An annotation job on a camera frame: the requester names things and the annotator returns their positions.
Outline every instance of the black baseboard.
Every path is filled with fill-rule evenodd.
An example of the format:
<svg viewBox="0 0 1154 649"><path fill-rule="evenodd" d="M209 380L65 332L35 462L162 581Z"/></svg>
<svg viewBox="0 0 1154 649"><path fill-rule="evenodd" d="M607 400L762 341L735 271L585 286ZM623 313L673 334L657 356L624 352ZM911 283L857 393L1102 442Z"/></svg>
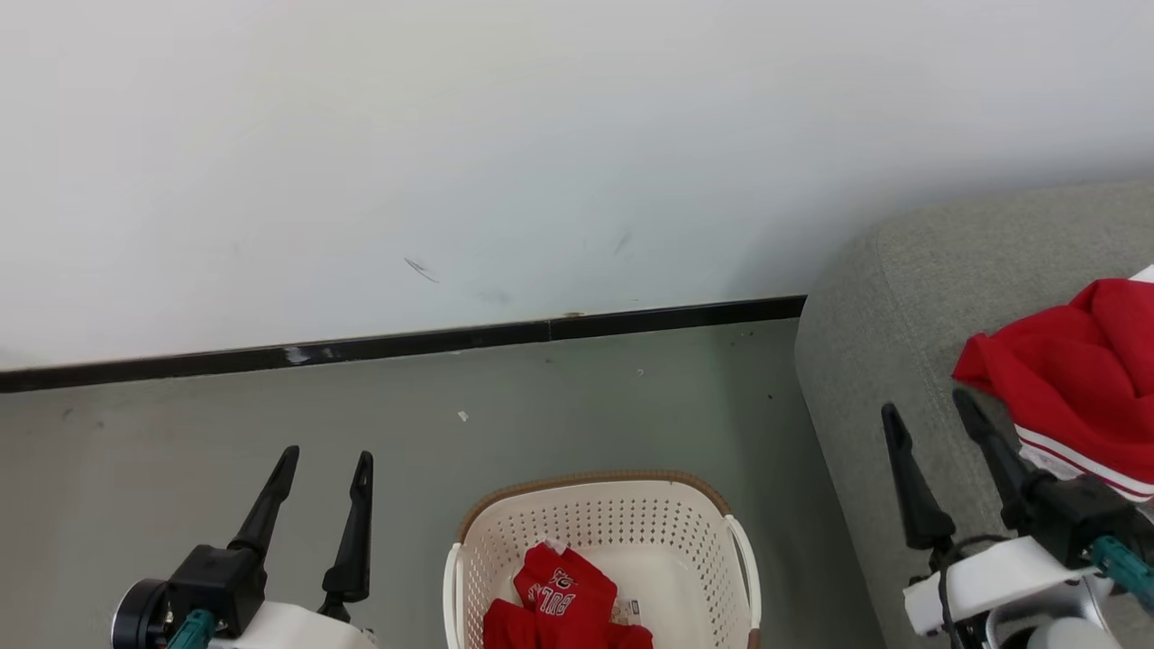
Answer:
<svg viewBox="0 0 1154 649"><path fill-rule="evenodd" d="M0 372L0 393L327 365L466 349L569 341L707 324L797 318L805 296L654 308L444 331L377 336Z"/></svg>

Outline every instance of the white basket handle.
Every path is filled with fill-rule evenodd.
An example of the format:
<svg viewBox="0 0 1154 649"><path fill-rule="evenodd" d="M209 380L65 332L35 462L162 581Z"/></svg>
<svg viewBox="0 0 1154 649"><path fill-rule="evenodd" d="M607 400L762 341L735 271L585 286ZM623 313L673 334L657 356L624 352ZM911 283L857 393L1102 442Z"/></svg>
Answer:
<svg viewBox="0 0 1154 649"><path fill-rule="evenodd" d="M441 589L441 617L444 619L444 641L449 649L462 649L465 646L465 624L458 613L464 609L464 589L460 583L460 544L454 543L449 558L444 561L444 584Z"/></svg>
<svg viewBox="0 0 1154 649"><path fill-rule="evenodd" d="M754 547L749 545L749 537L745 536L744 528L728 514L725 522L729 525L729 534L733 535L734 543L737 544L737 553L741 558L741 567L745 570L745 587L749 594L749 620L751 628L762 626L762 579L757 574L757 560L754 559Z"/></svg>

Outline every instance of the floor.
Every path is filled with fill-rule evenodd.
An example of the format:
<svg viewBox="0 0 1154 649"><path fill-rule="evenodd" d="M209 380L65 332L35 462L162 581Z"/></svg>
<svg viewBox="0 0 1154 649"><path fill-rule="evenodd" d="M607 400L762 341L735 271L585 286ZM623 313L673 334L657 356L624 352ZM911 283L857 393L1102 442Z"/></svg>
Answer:
<svg viewBox="0 0 1154 649"><path fill-rule="evenodd" d="M881 648L793 371L795 321L0 395L0 622L10 647L105 646L120 595L235 532L301 446L270 599L322 600L358 452L376 456L373 594L389 649L443 647L441 575L469 507L599 469L696 473L763 583L763 647Z"/></svg>

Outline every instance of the robotic arm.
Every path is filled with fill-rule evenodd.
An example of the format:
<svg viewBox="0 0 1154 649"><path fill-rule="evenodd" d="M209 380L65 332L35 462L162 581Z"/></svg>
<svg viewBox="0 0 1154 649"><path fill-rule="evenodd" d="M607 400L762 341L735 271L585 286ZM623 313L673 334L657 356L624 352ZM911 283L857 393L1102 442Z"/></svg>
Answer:
<svg viewBox="0 0 1154 649"><path fill-rule="evenodd" d="M906 545L930 551L930 576L912 579L905 590L914 631L944 631L958 649L1119 649L1101 603L1130 592L1154 616L1154 523L1095 476L1062 482L1027 468L968 393L954 390L953 398L994 476L1002 520L1019 537L983 535L956 545L953 520L934 499L897 408L886 404L882 420ZM999 543L961 554L971 542L989 540Z"/></svg>
<svg viewBox="0 0 1154 649"><path fill-rule="evenodd" d="M112 620L112 649L376 649L346 603L369 595L373 455L362 452L337 559L316 611L264 600L264 558L300 449L285 449L240 531L224 549L197 545L167 580L134 584Z"/></svg>

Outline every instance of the red clothing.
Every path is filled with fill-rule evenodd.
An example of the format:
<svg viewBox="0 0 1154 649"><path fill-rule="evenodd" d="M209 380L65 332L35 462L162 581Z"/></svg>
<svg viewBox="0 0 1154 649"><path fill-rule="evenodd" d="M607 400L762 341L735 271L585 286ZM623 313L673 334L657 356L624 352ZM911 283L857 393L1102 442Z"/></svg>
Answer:
<svg viewBox="0 0 1154 649"><path fill-rule="evenodd" d="M645 627L609 622L617 585L572 550L529 549L514 588L525 607L493 602L485 649L653 649Z"/></svg>
<svg viewBox="0 0 1154 649"><path fill-rule="evenodd" d="M1024 445L1154 497L1154 284L1099 279L1067 306L977 334L953 376L1004 401Z"/></svg>

